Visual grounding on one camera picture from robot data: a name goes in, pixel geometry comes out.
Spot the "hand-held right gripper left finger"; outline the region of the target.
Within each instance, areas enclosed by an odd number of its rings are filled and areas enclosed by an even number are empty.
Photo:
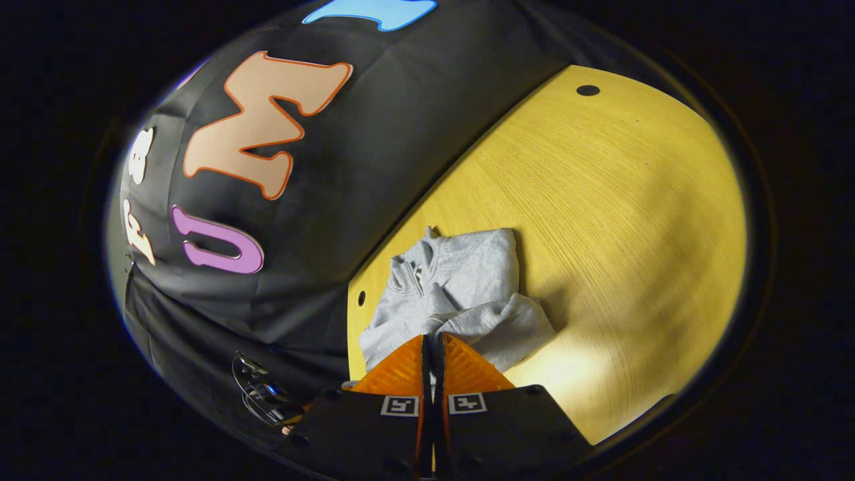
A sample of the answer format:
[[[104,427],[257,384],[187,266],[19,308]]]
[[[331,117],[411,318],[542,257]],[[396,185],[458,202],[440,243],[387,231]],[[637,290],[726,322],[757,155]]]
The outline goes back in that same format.
[[[328,389],[284,441],[284,457],[328,479],[419,479],[433,472],[430,350],[418,335],[350,389]]]

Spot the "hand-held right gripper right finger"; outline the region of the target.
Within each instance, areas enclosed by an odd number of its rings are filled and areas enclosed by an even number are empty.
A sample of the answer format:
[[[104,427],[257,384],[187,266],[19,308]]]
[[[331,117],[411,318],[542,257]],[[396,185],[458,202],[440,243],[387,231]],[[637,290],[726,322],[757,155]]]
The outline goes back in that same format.
[[[573,477],[592,451],[547,388],[517,387],[458,336],[433,350],[439,479]]]

